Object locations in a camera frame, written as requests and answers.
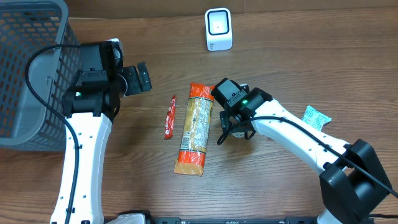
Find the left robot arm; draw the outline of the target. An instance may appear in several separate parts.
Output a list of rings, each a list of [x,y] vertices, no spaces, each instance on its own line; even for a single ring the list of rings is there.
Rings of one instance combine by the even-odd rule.
[[[65,158],[51,223],[104,223],[101,201],[104,154],[121,97],[151,90],[145,62],[120,72],[80,70],[62,97]]]

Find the teal tissue pack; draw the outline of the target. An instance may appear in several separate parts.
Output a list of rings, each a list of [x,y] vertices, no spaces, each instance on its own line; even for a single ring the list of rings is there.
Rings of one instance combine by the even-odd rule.
[[[324,115],[310,105],[307,106],[302,117],[302,121],[319,131],[321,131],[324,125],[328,124],[331,120],[331,117]]]

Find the spaghetti pack orange ends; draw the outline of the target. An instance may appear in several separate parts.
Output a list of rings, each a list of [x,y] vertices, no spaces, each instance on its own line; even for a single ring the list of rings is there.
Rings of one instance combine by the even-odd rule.
[[[175,161],[176,174],[203,175],[213,114],[212,90],[212,86],[201,83],[190,85],[182,140]]]

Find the red chocolate bar wrapper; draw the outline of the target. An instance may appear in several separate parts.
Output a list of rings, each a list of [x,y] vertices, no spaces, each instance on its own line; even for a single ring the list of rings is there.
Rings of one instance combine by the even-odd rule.
[[[171,98],[169,108],[167,111],[167,115],[166,115],[166,119],[165,119],[165,137],[164,137],[164,139],[166,139],[166,140],[171,139],[174,134],[175,111],[176,111],[176,96],[174,95]]]

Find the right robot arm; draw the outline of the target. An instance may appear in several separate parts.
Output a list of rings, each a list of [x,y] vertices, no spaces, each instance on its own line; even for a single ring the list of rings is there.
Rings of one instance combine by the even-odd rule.
[[[265,91],[241,86],[217,87],[211,94],[236,124],[273,139],[315,171],[325,211],[317,223],[361,223],[389,195],[397,195],[374,150],[362,139],[350,144],[306,124]]]

